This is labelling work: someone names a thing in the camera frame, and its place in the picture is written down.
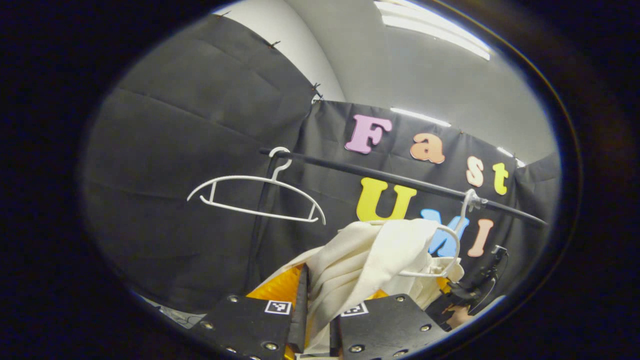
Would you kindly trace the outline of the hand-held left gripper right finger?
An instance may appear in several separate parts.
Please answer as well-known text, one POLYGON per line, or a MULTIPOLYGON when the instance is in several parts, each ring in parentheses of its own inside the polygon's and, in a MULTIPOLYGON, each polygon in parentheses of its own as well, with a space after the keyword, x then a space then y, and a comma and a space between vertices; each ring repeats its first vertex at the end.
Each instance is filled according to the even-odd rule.
POLYGON ((447 332, 407 294, 364 300, 330 323, 329 354, 339 360, 404 360, 447 332))

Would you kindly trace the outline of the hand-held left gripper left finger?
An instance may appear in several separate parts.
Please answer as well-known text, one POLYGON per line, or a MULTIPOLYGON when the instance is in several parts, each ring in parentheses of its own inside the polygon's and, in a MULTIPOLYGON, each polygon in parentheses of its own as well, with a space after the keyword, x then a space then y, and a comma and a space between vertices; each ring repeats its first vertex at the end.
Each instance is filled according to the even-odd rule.
POLYGON ((306 345, 307 265, 294 266, 240 296, 229 294, 192 327, 222 360, 294 360, 306 345))

